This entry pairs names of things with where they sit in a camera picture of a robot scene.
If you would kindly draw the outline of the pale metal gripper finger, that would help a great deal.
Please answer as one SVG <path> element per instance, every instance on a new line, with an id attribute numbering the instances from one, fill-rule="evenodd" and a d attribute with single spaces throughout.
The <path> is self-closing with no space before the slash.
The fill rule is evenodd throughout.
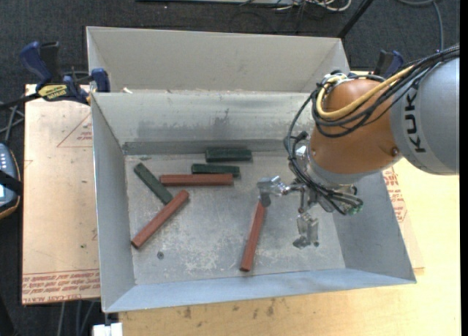
<path id="1" fill-rule="evenodd" d="M 304 213 L 298 215 L 296 222 L 299 237 L 292 243 L 293 246 L 298 249 L 304 249 L 310 245 L 318 247 L 320 245 L 318 239 L 318 219 L 313 218 L 308 213 Z"/>
<path id="2" fill-rule="evenodd" d="M 263 207 L 271 205 L 271 196 L 283 195 L 283 182 L 279 176 L 263 177 L 257 181 L 259 199 Z"/>

